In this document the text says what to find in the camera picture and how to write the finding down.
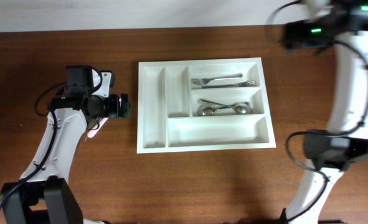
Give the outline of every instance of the fork handle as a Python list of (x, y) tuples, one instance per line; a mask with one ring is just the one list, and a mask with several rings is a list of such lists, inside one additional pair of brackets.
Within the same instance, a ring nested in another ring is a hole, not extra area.
[(233, 75), (224, 75), (221, 77), (214, 77), (214, 78), (211, 78), (211, 80), (226, 80), (226, 79), (236, 79), (236, 78), (242, 78), (242, 77), (243, 77), (242, 73), (236, 73)]
[(227, 87), (236, 87), (236, 84), (202, 86), (202, 88), (227, 88)]

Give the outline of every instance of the white plastic tray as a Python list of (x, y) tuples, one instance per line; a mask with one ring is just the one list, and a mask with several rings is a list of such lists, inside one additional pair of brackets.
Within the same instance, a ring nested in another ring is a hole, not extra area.
[[(201, 89), (191, 78), (242, 73), (223, 85), (255, 80), (254, 87)], [(199, 117), (198, 99), (247, 101), (253, 114), (220, 110)], [(276, 147), (261, 58), (139, 63), (137, 153)]]

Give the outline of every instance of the wood grain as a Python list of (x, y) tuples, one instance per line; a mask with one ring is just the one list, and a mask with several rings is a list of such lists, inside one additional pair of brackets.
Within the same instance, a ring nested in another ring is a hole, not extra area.
[[(20, 177), (44, 133), (35, 99), (65, 80), (66, 65), (82, 63), (114, 71), (112, 92), (128, 93), (133, 104), (130, 119), (109, 120), (77, 148), (69, 184), (86, 218), (180, 224), (278, 218), (303, 173), (285, 154), (284, 140), (324, 128), (333, 103), (333, 51), (311, 53), (287, 54), (257, 26), (0, 33), (0, 189)], [(138, 62), (244, 57), (262, 58), (276, 149), (136, 153)], [(292, 147), (304, 159), (300, 139)], [(368, 223), (368, 161), (339, 181), (321, 219)]]

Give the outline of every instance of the brown wooden surface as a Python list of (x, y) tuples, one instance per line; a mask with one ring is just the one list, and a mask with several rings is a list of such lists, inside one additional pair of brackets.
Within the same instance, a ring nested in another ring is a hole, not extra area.
[[(276, 149), (137, 154), (138, 62), (261, 57)], [(263, 27), (94, 30), (0, 34), (0, 189), (16, 181), (46, 120), (35, 99), (65, 80), (65, 66), (112, 70), (114, 93), (130, 94), (130, 119), (111, 119), (81, 142), (69, 184), (86, 218), (141, 223), (223, 223), (278, 218), (303, 171), (284, 152), (287, 135), (325, 128), (333, 102), (332, 51), (287, 54)], [(295, 154), (304, 159), (301, 141)], [(368, 223), (368, 161), (333, 189), (321, 219)]]

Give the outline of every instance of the empty compartment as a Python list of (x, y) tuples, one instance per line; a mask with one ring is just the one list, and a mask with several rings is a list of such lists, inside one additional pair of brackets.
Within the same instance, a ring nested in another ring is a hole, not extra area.
[[(231, 85), (242, 83), (245, 81), (255, 81), (255, 86), (260, 86), (259, 69), (256, 62), (247, 63), (224, 63), (224, 64), (210, 64), (210, 65), (191, 65), (188, 68), (189, 78), (215, 78), (224, 75), (233, 75), (241, 73), (241, 78), (212, 80), (207, 86), (212, 85)], [(200, 85), (194, 85), (191, 82), (192, 89), (202, 88)]]
[(140, 80), (143, 102), (143, 147), (166, 147), (166, 104), (164, 99), (164, 67), (143, 67)]
[(165, 73), (168, 117), (188, 117), (191, 109), (187, 66), (167, 66)]
[[(263, 97), (259, 87), (251, 88), (216, 88), (208, 90), (192, 90), (192, 114), (197, 115), (197, 110), (201, 106), (199, 99), (210, 100), (224, 105), (231, 105), (233, 103), (250, 103), (253, 109), (253, 114), (263, 114)], [(215, 111), (213, 116), (222, 115), (239, 115), (233, 109), (222, 109)]]
[(269, 143), (263, 115), (168, 120), (169, 147)]

